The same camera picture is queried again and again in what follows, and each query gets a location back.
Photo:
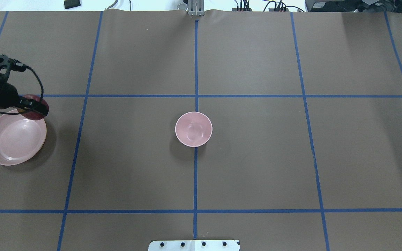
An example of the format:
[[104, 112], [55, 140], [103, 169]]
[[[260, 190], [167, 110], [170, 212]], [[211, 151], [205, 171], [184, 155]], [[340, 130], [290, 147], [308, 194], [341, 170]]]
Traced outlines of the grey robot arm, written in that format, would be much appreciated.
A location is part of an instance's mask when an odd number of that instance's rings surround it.
[[9, 83], [10, 73], [13, 71], [9, 67], [0, 68], [0, 115], [1, 116], [21, 116], [24, 119], [39, 121], [49, 115], [50, 107], [44, 99], [44, 85], [38, 74], [32, 67], [22, 65], [16, 72], [22, 73], [30, 71], [40, 88], [39, 95], [20, 95], [17, 88]]

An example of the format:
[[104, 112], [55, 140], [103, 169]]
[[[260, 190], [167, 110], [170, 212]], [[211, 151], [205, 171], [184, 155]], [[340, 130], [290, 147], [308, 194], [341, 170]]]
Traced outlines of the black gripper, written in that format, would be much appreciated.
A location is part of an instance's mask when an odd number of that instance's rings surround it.
[[0, 110], [7, 108], [16, 108], [19, 115], [25, 112], [19, 112], [18, 109], [24, 108], [23, 97], [18, 94], [16, 87], [11, 84], [3, 84], [0, 86]]

